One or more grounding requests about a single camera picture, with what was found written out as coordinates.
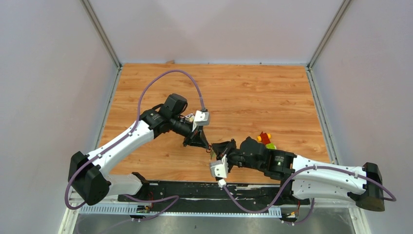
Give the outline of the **green tagged key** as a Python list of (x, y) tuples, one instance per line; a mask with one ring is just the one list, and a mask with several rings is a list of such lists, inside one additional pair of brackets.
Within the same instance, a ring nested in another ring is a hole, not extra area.
[(214, 152), (210, 152), (210, 161), (216, 159), (216, 154)]

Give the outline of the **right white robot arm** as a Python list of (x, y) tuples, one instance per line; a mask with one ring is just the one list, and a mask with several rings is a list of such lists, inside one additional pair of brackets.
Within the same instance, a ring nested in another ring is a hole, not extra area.
[(248, 168), (278, 180), (278, 197), (283, 203), (308, 198), (353, 201), (361, 209), (383, 212), (384, 188), (379, 167), (366, 162), (363, 166), (341, 166), (312, 160), (278, 149), (247, 137), (239, 147), (235, 140), (213, 143), (216, 161), (210, 170), (220, 186), (234, 166)]

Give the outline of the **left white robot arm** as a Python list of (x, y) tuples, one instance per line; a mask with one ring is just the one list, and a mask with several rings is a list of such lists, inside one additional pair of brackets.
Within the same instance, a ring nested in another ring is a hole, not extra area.
[(170, 131), (183, 136), (184, 146), (210, 149), (204, 133), (210, 114), (206, 108), (184, 116), (188, 101), (171, 94), (166, 101), (144, 111), (127, 130), (109, 143), (87, 154), (78, 151), (71, 157), (68, 185), (89, 206), (111, 195), (131, 195), (137, 201), (149, 196), (149, 188), (137, 174), (112, 175), (111, 170), (126, 156), (161, 134)]

